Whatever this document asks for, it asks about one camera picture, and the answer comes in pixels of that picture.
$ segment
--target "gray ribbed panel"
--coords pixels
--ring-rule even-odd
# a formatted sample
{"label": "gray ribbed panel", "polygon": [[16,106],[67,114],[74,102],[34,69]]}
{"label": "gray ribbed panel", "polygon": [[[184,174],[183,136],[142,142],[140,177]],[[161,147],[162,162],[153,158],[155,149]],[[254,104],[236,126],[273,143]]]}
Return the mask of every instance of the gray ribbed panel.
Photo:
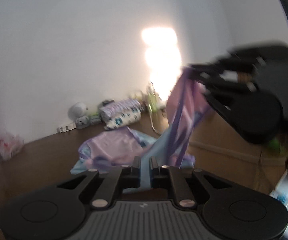
{"label": "gray ribbed panel", "polygon": [[170,201],[117,201],[110,210],[93,212],[68,240],[219,240],[194,212]]}

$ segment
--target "light blue fabric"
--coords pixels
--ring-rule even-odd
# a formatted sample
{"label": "light blue fabric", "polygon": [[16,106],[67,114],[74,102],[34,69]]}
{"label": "light blue fabric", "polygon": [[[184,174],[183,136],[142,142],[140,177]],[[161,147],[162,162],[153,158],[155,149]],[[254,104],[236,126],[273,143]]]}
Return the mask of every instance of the light blue fabric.
{"label": "light blue fabric", "polygon": [[[142,147],[149,146],[152,144],[154,145],[141,158],[140,188],[137,188],[137,189],[128,188],[123,191],[124,193],[143,191],[143,190],[148,190],[151,188],[150,178],[149,178],[149,158],[154,156],[159,166],[168,164],[168,156],[166,154],[166,148],[167,148],[170,131],[171,131],[171,128],[169,127],[158,139],[155,139],[145,133],[142,133],[136,130],[131,130],[131,132],[140,139],[140,144]],[[85,147],[82,147],[81,152],[83,153],[83,155],[89,158],[91,157],[91,150],[87,145],[85,145]],[[85,159],[80,157],[80,159],[71,169],[71,174],[78,174],[83,171],[86,171],[87,168],[84,162],[85,162]],[[195,158],[192,156],[191,157],[186,156],[183,159],[181,168],[193,168],[194,164],[195,164]]]}

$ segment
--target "silver screw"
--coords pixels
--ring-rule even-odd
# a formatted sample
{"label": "silver screw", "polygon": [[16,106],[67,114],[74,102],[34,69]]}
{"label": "silver screw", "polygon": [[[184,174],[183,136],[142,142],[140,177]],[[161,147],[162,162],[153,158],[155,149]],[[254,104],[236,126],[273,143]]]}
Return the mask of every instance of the silver screw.
{"label": "silver screw", "polygon": [[95,199],[92,201],[92,206],[93,207],[106,207],[108,205],[108,202],[105,199]]}
{"label": "silver screw", "polygon": [[195,205],[195,201],[192,199],[183,199],[179,202],[181,207],[192,207]]}

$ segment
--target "floral towel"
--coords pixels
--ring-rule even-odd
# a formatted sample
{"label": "floral towel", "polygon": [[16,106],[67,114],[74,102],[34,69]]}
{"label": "floral towel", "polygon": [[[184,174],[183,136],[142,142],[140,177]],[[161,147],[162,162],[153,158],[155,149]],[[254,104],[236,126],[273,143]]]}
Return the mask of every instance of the floral towel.
{"label": "floral towel", "polygon": [[133,108],[142,110],[141,104],[136,99],[126,99],[113,102],[100,108],[100,116],[102,117],[103,121],[108,122],[110,118],[113,118],[117,114]]}
{"label": "floral towel", "polygon": [[110,118],[106,122],[106,126],[104,128],[106,130],[113,130],[128,125],[130,123],[137,122],[140,119],[141,119],[141,111],[137,108],[133,108],[131,110],[117,114],[113,118]]}

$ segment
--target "bright light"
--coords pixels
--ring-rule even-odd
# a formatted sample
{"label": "bright light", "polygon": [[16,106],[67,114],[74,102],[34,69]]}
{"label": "bright light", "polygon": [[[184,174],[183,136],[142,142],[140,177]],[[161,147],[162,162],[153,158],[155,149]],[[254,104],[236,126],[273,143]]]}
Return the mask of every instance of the bright light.
{"label": "bright light", "polygon": [[156,27],[142,31],[143,41],[154,47],[175,46],[177,44],[176,33],[172,28]]}
{"label": "bright light", "polygon": [[148,28],[142,31],[142,39],[149,46],[145,59],[152,68],[150,81],[161,100],[167,100],[182,65],[176,33],[172,28]]}

